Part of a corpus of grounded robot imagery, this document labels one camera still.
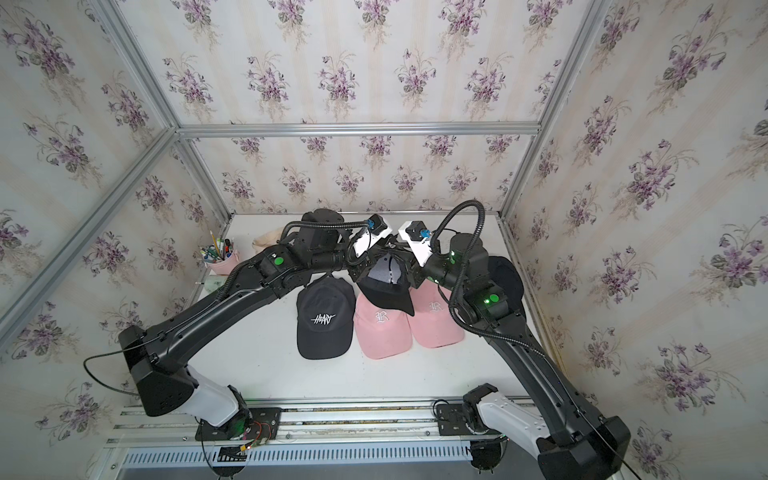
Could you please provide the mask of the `black cap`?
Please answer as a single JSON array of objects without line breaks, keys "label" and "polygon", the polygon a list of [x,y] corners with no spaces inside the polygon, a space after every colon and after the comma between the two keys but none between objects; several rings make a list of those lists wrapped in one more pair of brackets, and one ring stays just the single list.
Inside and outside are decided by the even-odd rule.
[{"label": "black cap", "polygon": [[488,268],[491,279],[503,289],[511,311],[523,310],[524,284],[514,264],[505,257],[490,256]]},{"label": "black cap", "polygon": [[363,296],[374,306],[410,316],[415,314],[405,265],[392,254],[378,259],[357,285]]}]

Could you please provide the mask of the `dark grey baseball cap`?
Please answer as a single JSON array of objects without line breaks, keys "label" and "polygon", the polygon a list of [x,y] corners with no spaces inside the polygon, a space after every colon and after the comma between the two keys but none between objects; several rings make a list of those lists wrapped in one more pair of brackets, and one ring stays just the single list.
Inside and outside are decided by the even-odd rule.
[{"label": "dark grey baseball cap", "polygon": [[350,283],[330,274],[307,285],[297,297],[297,349],[307,360],[328,360],[350,348],[356,295]]}]

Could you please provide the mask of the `pink cap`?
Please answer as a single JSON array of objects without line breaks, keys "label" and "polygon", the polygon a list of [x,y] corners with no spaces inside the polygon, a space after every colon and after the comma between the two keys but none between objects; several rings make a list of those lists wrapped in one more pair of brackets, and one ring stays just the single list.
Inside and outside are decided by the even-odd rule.
[{"label": "pink cap", "polygon": [[369,359],[392,357],[412,347],[407,314],[377,307],[364,295],[356,300],[354,328],[360,348]]},{"label": "pink cap", "polygon": [[410,290],[414,315],[408,316],[408,323],[422,347],[436,349],[464,340],[464,330],[452,319],[444,299],[448,295],[445,289],[428,280]]}]

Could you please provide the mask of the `beige cap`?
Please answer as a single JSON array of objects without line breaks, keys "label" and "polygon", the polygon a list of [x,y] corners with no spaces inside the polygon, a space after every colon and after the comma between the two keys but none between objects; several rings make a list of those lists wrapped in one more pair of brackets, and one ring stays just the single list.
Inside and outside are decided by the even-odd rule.
[{"label": "beige cap", "polygon": [[266,248],[277,245],[280,242],[282,229],[274,229],[253,239],[251,247],[254,254],[259,254]]}]

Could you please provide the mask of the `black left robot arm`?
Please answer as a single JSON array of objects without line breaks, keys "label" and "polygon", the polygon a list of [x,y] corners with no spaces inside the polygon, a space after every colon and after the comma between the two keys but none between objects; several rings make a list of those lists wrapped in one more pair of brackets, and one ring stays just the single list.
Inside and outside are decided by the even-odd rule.
[{"label": "black left robot arm", "polygon": [[357,274],[368,250],[390,232],[378,214],[347,222],[333,210],[308,212],[186,310],[147,329],[124,329],[119,344],[145,414],[186,414],[227,437],[246,433],[253,416],[240,392],[198,374],[190,359],[250,313],[308,285],[313,275]]}]

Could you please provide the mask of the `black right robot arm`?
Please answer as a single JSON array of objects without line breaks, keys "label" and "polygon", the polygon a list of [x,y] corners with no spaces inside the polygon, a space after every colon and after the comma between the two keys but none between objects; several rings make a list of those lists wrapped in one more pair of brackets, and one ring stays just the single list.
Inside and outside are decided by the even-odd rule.
[{"label": "black right robot arm", "polygon": [[448,253],[434,252],[425,231],[401,234],[417,264],[435,283],[453,321],[484,338],[521,383],[532,414],[485,383],[463,397],[468,429],[496,431],[536,458],[547,479],[609,479],[618,473],[631,434],[580,395],[543,351],[527,325],[524,285],[513,263],[487,252],[470,234],[452,237]]}]

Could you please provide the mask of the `pink pen cup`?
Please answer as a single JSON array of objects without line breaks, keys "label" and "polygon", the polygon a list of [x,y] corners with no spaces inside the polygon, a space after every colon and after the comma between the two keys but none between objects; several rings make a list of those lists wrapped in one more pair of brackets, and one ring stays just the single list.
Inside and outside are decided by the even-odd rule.
[{"label": "pink pen cup", "polygon": [[234,242],[229,238],[215,238],[214,243],[199,248],[204,265],[215,275],[229,275],[241,262]]}]

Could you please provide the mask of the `green tape dispenser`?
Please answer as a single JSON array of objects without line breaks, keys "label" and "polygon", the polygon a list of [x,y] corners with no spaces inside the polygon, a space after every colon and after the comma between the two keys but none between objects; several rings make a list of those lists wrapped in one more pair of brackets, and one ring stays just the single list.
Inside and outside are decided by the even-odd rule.
[{"label": "green tape dispenser", "polygon": [[222,287],[227,279],[225,275],[209,275],[202,282],[203,291],[206,295],[211,294]]}]

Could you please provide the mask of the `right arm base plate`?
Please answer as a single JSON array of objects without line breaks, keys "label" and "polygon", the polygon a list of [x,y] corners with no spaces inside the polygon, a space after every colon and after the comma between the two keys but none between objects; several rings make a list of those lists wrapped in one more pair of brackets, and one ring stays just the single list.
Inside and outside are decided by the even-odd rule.
[{"label": "right arm base plate", "polygon": [[431,406],[432,415],[437,422],[440,437],[455,436],[501,436],[497,430],[490,429],[477,422],[472,423],[465,415],[461,403],[449,403],[444,399],[437,399]]}]

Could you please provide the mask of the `aluminium rail frame front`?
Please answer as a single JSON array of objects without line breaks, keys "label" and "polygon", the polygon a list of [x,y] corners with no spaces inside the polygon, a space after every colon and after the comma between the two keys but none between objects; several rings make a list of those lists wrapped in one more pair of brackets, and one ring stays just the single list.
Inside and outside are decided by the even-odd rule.
[{"label": "aluminium rail frame front", "polygon": [[[538,412],[526,397],[506,399]],[[130,471],[200,468],[226,478],[259,467],[478,464],[484,447],[499,454],[519,447],[502,434],[440,437],[434,401],[255,401],[251,408],[283,410],[276,438],[266,443],[196,441],[202,422],[181,414],[150,418],[138,407],[127,407],[87,476],[117,479]]]}]

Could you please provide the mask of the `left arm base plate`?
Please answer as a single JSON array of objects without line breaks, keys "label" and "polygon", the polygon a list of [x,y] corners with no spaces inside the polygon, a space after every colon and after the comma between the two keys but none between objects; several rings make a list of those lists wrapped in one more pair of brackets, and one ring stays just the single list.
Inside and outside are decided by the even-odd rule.
[{"label": "left arm base plate", "polygon": [[249,414],[240,412],[221,427],[203,420],[198,425],[195,440],[266,443],[276,438],[282,412],[279,407],[250,408]]}]

